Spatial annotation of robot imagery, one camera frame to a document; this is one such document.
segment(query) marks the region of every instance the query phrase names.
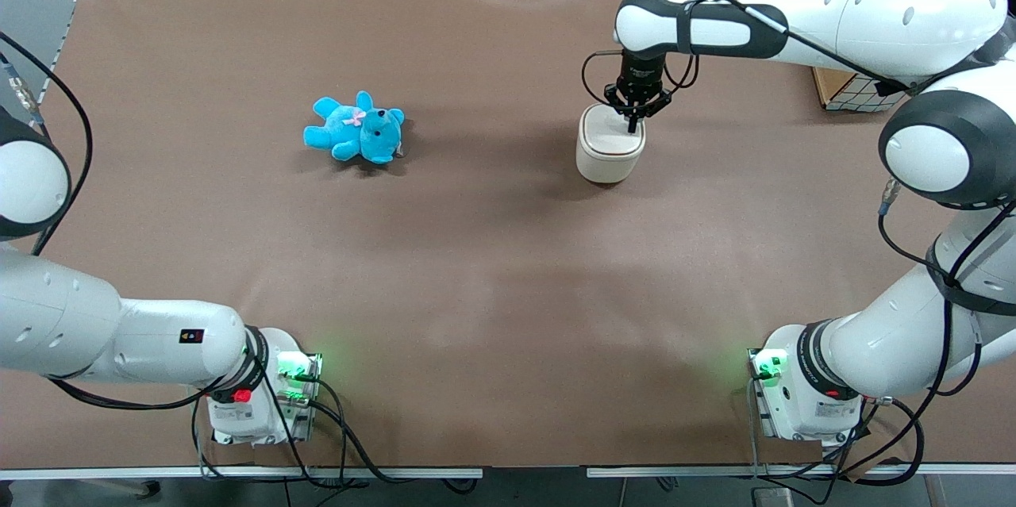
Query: blue teddy bear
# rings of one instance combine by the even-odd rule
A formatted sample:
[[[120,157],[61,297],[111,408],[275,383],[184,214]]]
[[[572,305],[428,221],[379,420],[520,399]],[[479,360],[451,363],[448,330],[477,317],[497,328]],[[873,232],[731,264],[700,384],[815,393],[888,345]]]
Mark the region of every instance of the blue teddy bear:
[[[357,106],[347,107],[327,97],[314,104],[314,113],[325,119],[324,126],[304,129],[304,144],[330,150],[337,161],[353,160],[357,153],[377,165],[392,161],[402,142],[405,114],[398,109],[375,109],[366,91],[357,94]]]

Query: black band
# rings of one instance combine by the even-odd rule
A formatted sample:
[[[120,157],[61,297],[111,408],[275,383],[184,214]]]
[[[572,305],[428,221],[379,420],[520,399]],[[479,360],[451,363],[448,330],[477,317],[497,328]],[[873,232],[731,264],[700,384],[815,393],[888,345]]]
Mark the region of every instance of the black band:
[[[834,400],[849,400],[858,397],[858,391],[843,382],[825,362],[822,356],[822,331],[831,320],[819,321],[805,325],[804,332],[798,337],[798,363],[808,383]]]
[[[250,331],[250,334],[247,335],[247,357],[244,359],[243,364],[243,368],[247,369],[247,376],[236,384],[231,384],[228,387],[210,392],[209,396],[211,399],[214,399],[218,403],[233,403],[235,401],[233,393],[237,390],[254,390],[257,388],[258,384],[261,383],[261,370],[268,367],[268,341],[265,340],[264,334],[261,334],[261,330],[258,330],[257,326],[247,325],[247,330]],[[251,345],[251,337],[257,341],[257,345]],[[254,359],[257,359],[261,363],[260,367],[251,366]]]
[[[941,267],[938,257],[935,254],[935,244],[932,244],[932,247],[928,248],[928,255],[926,257],[930,264],[935,267]],[[1003,317],[1016,317],[1016,304],[989,299],[988,297],[977,295],[976,293],[963,291],[958,287],[949,287],[946,283],[945,277],[940,272],[933,270],[931,267],[928,268],[928,274],[932,276],[932,280],[935,281],[935,287],[938,288],[942,297],[944,297],[946,301],[950,301],[953,305],[968,309],[975,313],[1000,315]]]

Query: connector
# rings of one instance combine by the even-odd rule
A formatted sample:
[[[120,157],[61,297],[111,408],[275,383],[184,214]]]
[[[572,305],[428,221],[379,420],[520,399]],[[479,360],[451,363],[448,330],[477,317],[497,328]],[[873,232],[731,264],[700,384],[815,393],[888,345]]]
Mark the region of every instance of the connector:
[[[885,189],[882,190],[882,204],[879,206],[879,215],[889,213],[889,206],[892,206],[892,202],[896,201],[900,188],[902,188],[902,184],[899,183],[898,179],[890,176],[889,181],[886,182]]]
[[[36,96],[28,90],[28,86],[24,84],[24,79],[21,77],[10,77],[7,79],[10,83],[10,88],[14,91],[14,96],[17,96],[17,102],[21,103],[21,108],[28,112],[28,114],[39,114],[39,105],[36,103]]]
[[[277,400],[280,404],[296,407],[308,407],[311,401],[311,399],[303,392],[297,392],[296,390],[283,390],[282,392],[275,394],[275,400]]]

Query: table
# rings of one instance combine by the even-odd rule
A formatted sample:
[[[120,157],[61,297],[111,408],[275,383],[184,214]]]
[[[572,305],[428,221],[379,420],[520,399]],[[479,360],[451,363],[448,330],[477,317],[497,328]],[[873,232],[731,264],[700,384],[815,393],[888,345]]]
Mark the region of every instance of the table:
[[[573,163],[578,69],[612,47],[617,1],[80,0],[57,72],[91,115],[96,164],[47,255],[124,297],[290,330],[325,355],[381,465],[743,470],[746,351],[863,308],[908,268],[875,229],[885,117],[824,113],[809,69],[708,59],[632,177],[589,185]],[[616,73],[591,67],[591,84]],[[386,171],[302,146],[313,101],[357,88],[409,119]],[[53,93],[44,112],[74,168],[74,115]],[[904,197],[890,231],[919,251],[948,215]],[[1014,367],[936,402],[928,461],[1016,459]],[[187,410],[0,382],[18,395],[0,399],[2,478],[194,464]],[[769,462],[817,456],[765,444]],[[334,464],[335,445],[319,432],[303,454]]]

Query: teddy bear leg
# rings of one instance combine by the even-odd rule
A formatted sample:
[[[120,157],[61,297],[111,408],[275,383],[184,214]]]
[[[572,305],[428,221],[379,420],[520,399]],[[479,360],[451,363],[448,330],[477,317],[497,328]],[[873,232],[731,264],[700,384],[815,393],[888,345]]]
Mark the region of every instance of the teddy bear leg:
[[[318,99],[317,103],[314,103],[314,113],[317,116],[326,119],[330,114],[335,112],[335,109],[339,107],[341,107],[341,105],[338,104],[338,101],[330,98],[330,96],[324,96],[324,98]]]
[[[352,160],[353,156],[360,152],[360,145],[356,141],[341,142],[341,144],[335,144],[331,148],[331,157],[344,162]]]
[[[311,146],[311,148],[327,150],[331,148],[331,134],[326,128],[308,126],[304,129],[304,144]]]

